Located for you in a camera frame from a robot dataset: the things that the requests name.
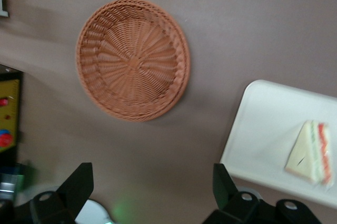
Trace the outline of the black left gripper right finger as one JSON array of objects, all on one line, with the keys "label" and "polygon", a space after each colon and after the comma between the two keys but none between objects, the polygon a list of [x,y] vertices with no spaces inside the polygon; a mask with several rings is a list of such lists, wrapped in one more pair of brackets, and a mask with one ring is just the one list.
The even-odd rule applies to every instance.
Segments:
[{"label": "black left gripper right finger", "polygon": [[220,163],[213,165],[213,194],[218,208],[204,223],[320,223],[300,201],[282,199],[272,206],[251,192],[239,191]]}]

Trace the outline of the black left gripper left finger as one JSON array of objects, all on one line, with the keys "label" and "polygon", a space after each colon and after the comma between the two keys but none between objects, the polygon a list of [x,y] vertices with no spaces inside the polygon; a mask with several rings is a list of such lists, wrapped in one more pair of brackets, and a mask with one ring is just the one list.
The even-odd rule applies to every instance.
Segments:
[{"label": "black left gripper left finger", "polygon": [[57,190],[42,192],[29,202],[33,223],[75,223],[93,189],[93,166],[81,163]]}]

